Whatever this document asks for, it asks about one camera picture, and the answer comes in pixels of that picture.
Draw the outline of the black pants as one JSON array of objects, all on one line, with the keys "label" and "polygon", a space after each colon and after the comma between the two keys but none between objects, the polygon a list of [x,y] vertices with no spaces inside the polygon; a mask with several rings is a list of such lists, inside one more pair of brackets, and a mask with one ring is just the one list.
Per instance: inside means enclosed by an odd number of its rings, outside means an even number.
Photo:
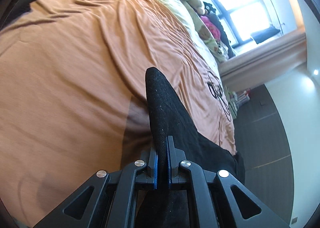
[{"label": "black pants", "polygon": [[168,190],[168,136],[175,148],[185,152],[188,160],[204,170],[227,170],[240,182],[245,180],[244,160],[240,153],[231,153],[197,131],[189,113],[166,77],[156,68],[145,75],[150,129],[158,154],[157,189],[146,193],[138,210],[136,227],[189,227],[187,194]]}]

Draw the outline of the orange bed blanket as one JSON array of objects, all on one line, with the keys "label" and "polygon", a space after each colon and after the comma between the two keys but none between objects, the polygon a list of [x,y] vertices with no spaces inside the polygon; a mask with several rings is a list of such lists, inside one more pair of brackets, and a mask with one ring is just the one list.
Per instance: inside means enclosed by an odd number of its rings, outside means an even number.
[{"label": "orange bed blanket", "polygon": [[37,0],[1,32],[1,198],[35,225],[95,171],[151,142],[145,72],[168,79],[197,130],[236,153],[217,76],[159,0]]}]

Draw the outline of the peach curtain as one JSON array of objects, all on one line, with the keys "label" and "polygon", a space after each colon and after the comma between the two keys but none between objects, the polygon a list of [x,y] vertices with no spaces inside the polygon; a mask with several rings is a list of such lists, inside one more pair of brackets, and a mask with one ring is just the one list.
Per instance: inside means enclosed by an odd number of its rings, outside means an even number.
[{"label": "peach curtain", "polygon": [[304,28],[262,44],[219,65],[222,83],[231,91],[265,84],[307,61]]}]

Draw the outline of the pile of plush toys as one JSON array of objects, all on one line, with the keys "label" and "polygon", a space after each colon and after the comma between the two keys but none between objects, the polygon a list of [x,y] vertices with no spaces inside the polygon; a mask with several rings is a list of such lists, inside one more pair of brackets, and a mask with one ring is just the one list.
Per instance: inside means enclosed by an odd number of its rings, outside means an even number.
[{"label": "pile of plush toys", "polygon": [[210,50],[217,63],[235,56],[223,25],[213,5],[203,0],[180,0],[188,10],[195,30]]}]

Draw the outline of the cream bed sheet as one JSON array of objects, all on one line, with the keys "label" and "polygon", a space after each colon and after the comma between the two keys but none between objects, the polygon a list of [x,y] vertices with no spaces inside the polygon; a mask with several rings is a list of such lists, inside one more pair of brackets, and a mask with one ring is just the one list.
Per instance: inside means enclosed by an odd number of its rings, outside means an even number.
[{"label": "cream bed sheet", "polygon": [[185,27],[188,34],[190,35],[191,40],[195,44],[197,51],[200,52],[200,55],[208,64],[210,69],[219,76],[219,70],[217,62],[205,45],[202,39],[200,39],[199,34],[196,32],[195,25],[191,18],[190,13],[187,8],[183,5],[180,0],[159,0],[164,6],[166,6],[178,19],[178,21]]}]

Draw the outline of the folded black garment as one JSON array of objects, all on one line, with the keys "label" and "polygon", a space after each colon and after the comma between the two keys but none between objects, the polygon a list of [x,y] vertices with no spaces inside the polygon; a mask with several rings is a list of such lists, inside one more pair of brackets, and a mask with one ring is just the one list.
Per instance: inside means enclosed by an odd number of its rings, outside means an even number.
[{"label": "folded black garment", "polygon": [[23,14],[31,12],[31,3],[34,1],[36,0],[19,0],[5,18],[1,29],[20,18]]}]

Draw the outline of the window with dark frame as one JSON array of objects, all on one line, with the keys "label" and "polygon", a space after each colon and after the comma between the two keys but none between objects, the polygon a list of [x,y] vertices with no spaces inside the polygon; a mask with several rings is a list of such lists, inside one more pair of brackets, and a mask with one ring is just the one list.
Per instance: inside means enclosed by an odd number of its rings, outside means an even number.
[{"label": "window with dark frame", "polygon": [[237,54],[284,35],[277,0],[204,0],[212,4]]}]

